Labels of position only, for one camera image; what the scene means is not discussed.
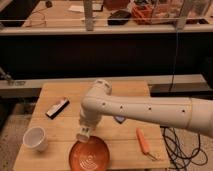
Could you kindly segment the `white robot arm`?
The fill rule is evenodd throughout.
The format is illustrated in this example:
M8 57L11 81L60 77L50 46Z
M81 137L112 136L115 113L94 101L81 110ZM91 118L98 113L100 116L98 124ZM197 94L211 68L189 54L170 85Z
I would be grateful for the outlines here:
M94 129L102 115L185 129L213 138L213 100L189 97L121 97L96 80L81 101L80 124Z

